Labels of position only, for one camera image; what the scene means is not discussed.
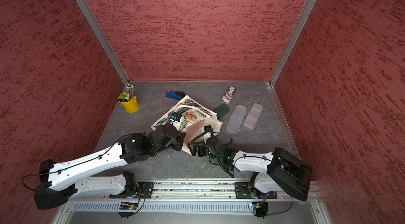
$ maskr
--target metal base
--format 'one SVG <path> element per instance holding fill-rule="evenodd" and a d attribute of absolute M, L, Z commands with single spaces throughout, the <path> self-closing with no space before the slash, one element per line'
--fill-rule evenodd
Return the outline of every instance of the metal base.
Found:
<path fill-rule="evenodd" d="M 248 207 L 252 199 L 237 198 L 235 191 L 235 184 L 240 183 L 247 186 L 249 183 L 247 179 L 138 180 L 137 183 L 144 188 L 142 192 L 149 191 L 147 189 L 149 183 L 154 184 L 152 188 L 149 187 L 151 195 L 145 199 L 145 205 L 141 211 L 201 213 L 212 210 L 212 212 L 224 214 L 251 214 L 245 208 L 239 209 L 239 205 Z M 316 181 L 311 181 L 310 187 L 308 201 L 311 201 L 318 224 L 330 224 Z M 268 196 L 266 201 L 291 201 L 291 197 L 284 191 L 277 191 L 276 194 L 277 197 Z M 61 206 L 52 224 L 65 224 L 72 211 L 117 211 L 121 201 L 128 200 L 103 196 L 76 198 L 75 201 L 68 201 Z"/>
<path fill-rule="evenodd" d="M 154 184 L 155 184 L 154 182 L 140 182 L 140 181 L 138 181 L 138 186 L 140 188 L 140 191 L 142 192 L 141 195 L 145 199 L 146 198 L 151 198 Z"/>
<path fill-rule="evenodd" d="M 253 198 L 249 192 L 247 187 L 247 183 L 245 182 L 235 182 L 235 195 L 236 198 Z M 259 198 L 268 198 L 268 199 L 276 199 L 277 192 L 276 191 L 269 191 L 267 193 L 261 193 Z"/>

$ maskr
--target textured red wall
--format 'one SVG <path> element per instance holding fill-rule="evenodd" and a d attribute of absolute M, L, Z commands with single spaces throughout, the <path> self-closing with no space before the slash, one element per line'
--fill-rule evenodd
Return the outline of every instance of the textured red wall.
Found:
<path fill-rule="evenodd" d="M 93 152 L 123 84 L 74 0 L 0 12 L 0 223 L 47 224 L 55 210 L 37 210 L 21 177 Z"/>
<path fill-rule="evenodd" d="M 405 223 L 405 0 L 317 0 L 276 83 L 334 224 Z"/>
<path fill-rule="evenodd" d="M 87 0 L 131 80 L 269 80 L 305 0 Z"/>

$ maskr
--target yellow bucket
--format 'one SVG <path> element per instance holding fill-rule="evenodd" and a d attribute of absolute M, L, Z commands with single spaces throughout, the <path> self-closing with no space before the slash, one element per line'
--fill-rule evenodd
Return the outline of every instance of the yellow bucket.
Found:
<path fill-rule="evenodd" d="M 134 98 L 129 100 L 128 102 L 119 102 L 119 103 L 122 104 L 122 106 L 124 106 L 125 110 L 129 113 L 133 113 L 139 109 L 139 103 L 138 103 L 138 99 L 136 98 L 136 96 L 134 96 Z"/>

